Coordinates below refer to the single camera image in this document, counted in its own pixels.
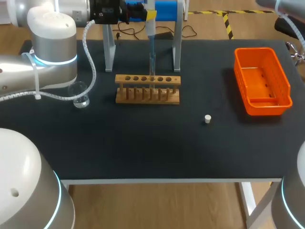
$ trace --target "glass beaker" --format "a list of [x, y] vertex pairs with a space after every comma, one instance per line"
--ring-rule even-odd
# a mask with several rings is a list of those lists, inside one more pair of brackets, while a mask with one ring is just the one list
[[[87, 85], [82, 81], [74, 82], [68, 87], [69, 96], [78, 95], [86, 90], [87, 90]], [[85, 108], [89, 105], [89, 103], [90, 100], [88, 94], [85, 94], [84, 96], [73, 100], [73, 104], [77, 108]]]

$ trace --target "orange basket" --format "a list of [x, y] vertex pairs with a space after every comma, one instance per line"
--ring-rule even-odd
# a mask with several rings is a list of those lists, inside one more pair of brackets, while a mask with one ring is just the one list
[[273, 49], [236, 49], [234, 71], [249, 115], [281, 115], [292, 106], [290, 84]]

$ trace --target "wooden test tube rack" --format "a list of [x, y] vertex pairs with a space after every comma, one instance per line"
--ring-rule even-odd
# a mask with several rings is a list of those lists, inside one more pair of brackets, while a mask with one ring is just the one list
[[180, 103], [178, 89], [181, 85], [180, 76], [116, 75], [115, 83], [120, 85], [115, 100], [118, 104]]

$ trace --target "black tabletop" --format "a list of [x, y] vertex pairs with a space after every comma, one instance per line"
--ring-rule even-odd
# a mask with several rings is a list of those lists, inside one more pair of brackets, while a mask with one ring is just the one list
[[[305, 141], [305, 88], [283, 41], [183, 41], [180, 105], [115, 103], [116, 74], [148, 74], [147, 41], [118, 41], [112, 73], [104, 72], [102, 41], [88, 47], [98, 71], [89, 107], [33, 96], [0, 103], [0, 127], [28, 137], [60, 179], [280, 178], [295, 164]], [[238, 47], [275, 50], [294, 103], [281, 117], [247, 115], [233, 71]], [[78, 55], [79, 80], [89, 85], [81, 42]], [[156, 56], [157, 75], [176, 75], [171, 41], [156, 41]]]

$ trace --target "wooden floor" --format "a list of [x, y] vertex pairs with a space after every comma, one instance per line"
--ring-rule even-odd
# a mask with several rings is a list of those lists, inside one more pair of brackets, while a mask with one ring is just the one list
[[[190, 11], [259, 10], [255, 0], [190, 0]], [[230, 14], [229, 22], [235, 39], [283, 39], [295, 42], [274, 30], [277, 16], [271, 14]], [[173, 29], [173, 23], [158, 23]], [[216, 14], [189, 15], [184, 25], [198, 33], [188, 39], [228, 39], [223, 18]], [[140, 30], [143, 23], [122, 24]], [[185, 36], [192, 31], [187, 28]], [[78, 29], [81, 39], [82, 29]], [[138, 34], [146, 39], [145, 32]], [[0, 25], [0, 54], [17, 54], [26, 29]], [[102, 39], [101, 26], [95, 25], [88, 39]], [[134, 39], [122, 35], [120, 39]], [[304, 66], [299, 68], [304, 75]], [[269, 188], [268, 183], [253, 183], [256, 202]], [[244, 218], [236, 184], [146, 184], [72, 186], [71, 196], [76, 210], [76, 229], [244, 229]], [[269, 222], [263, 227], [271, 229]]]

